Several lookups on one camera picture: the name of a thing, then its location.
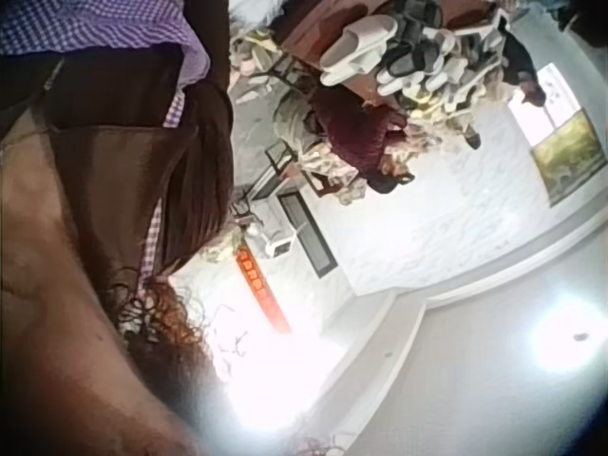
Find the brown garment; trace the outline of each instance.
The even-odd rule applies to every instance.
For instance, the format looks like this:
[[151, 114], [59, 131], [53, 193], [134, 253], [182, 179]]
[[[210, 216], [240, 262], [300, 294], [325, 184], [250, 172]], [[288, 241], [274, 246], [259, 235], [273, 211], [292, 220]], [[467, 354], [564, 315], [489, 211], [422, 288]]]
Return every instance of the brown garment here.
[[[227, 62], [227, 17], [220, 32], [214, 19]], [[214, 59], [214, 47], [206, 48], [216, 68], [185, 90], [178, 128], [161, 127], [181, 67], [178, 46], [0, 57], [0, 142], [21, 113], [38, 105], [73, 218], [73, 242], [108, 311], [108, 291], [115, 285], [135, 290], [159, 198], [156, 274], [183, 265], [227, 215], [233, 185], [227, 64], [221, 68], [223, 56]]]

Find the light fixture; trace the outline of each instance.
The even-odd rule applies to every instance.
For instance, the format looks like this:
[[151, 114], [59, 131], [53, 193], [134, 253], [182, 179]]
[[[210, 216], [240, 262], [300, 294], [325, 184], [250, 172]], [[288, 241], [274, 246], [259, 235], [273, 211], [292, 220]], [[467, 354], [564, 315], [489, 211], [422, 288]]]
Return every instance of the light fixture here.
[[297, 334], [251, 336], [231, 366], [228, 396], [249, 428], [285, 428], [314, 403], [343, 352], [318, 337]]
[[548, 371], [573, 371], [588, 364], [608, 338], [608, 320], [597, 307], [564, 296], [533, 334], [538, 364]]

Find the gingham fabric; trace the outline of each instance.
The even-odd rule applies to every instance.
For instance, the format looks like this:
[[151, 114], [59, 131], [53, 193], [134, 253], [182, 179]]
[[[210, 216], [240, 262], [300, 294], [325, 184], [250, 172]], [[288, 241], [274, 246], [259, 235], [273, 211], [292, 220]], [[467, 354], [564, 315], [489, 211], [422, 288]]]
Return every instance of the gingham fabric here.
[[0, 54], [173, 43], [183, 49], [183, 88], [203, 78], [210, 61], [182, 10], [180, 0], [9, 0], [0, 23]]
[[[183, 112], [184, 105], [185, 95], [181, 90], [178, 90], [175, 97], [173, 97], [173, 101], [169, 106], [169, 110], [167, 111], [167, 115], [162, 126], [165, 128], [175, 128], [178, 126], [180, 124], [181, 113]], [[140, 266], [140, 276], [137, 284], [138, 295], [143, 294], [145, 281], [152, 276], [152, 272], [154, 271], [154, 260], [156, 258], [159, 236], [161, 235], [161, 225], [162, 199], [159, 199], [156, 207], [154, 208], [154, 212], [152, 213], [148, 234], [145, 238], [145, 244], [143, 246], [142, 265]]]

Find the white slipper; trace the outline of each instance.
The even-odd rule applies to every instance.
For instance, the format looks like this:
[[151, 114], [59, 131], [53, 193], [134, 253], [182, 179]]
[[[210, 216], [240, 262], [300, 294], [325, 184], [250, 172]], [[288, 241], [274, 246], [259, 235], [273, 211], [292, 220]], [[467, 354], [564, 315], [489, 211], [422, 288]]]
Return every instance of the white slipper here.
[[393, 79], [387, 84], [382, 84], [377, 88], [378, 95], [388, 97], [403, 88], [406, 83], [406, 78]]
[[465, 74], [468, 60], [464, 57], [452, 57], [444, 65], [444, 72], [447, 74], [447, 80], [451, 84], [458, 84]]
[[386, 68], [382, 68], [380, 71], [378, 71], [378, 74], [376, 74], [376, 82], [378, 84], [384, 85], [394, 80], [395, 78], [390, 75]]
[[336, 66], [332, 71], [324, 71], [321, 75], [321, 84], [323, 86], [336, 86], [356, 74], [368, 74], [378, 66], [386, 51], [387, 45], [383, 43], [346, 64]]
[[323, 86], [337, 86], [338, 84], [342, 84], [343, 82], [349, 80], [356, 74], [358, 74], [356, 69], [350, 65], [344, 65], [337, 68], [335, 71], [324, 71], [323, 74], [321, 74], [320, 81]]
[[324, 71], [333, 71], [385, 44], [396, 31], [397, 21], [382, 14], [367, 16], [348, 24], [344, 27], [342, 36], [321, 56], [319, 66]]
[[433, 38], [439, 44], [439, 52], [448, 55], [456, 46], [456, 35], [444, 28], [437, 30]]
[[427, 79], [425, 89], [432, 93], [445, 83], [447, 83], [447, 75], [441, 71]]
[[386, 51], [387, 44], [382, 43], [380, 46], [361, 54], [359, 57], [352, 60], [349, 65], [355, 68], [359, 74], [368, 74], [377, 67]]

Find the white wall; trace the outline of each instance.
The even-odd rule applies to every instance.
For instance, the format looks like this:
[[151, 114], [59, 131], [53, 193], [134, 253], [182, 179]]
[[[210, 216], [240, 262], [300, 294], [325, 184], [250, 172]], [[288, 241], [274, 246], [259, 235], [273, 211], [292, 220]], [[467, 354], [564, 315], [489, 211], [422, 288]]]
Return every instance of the white wall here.
[[[264, 204], [278, 217], [284, 217], [277, 201]], [[298, 240], [287, 254], [258, 259], [257, 263], [295, 333], [319, 334], [332, 315], [353, 297], [341, 268], [319, 278]], [[214, 264], [195, 256], [174, 279], [181, 293], [191, 298], [191, 308], [202, 304], [207, 317], [220, 309], [221, 315], [242, 322], [239, 327], [244, 325], [247, 331], [269, 325], [233, 258]], [[234, 312], [228, 312], [225, 306]]]
[[408, 359], [349, 456], [553, 456], [608, 393], [604, 346], [580, 370], [539, 366], [532, 336], [563, 295], [608, 316], [608, 230], [535, 273], [427, 311]]
[[[606, 85], [571, 37], [530, 14], [515, 27], [537, 67], [553, 61], [604, 143]], [[419, 288], [478, 268], [546, 233], [608, 187], [608, 167], [553, 208], [528, 143], [506, 106], [476, 115], [483, 146], [412, 165], [417, 180], [351, 206], [303, 192], [358, 295]]]

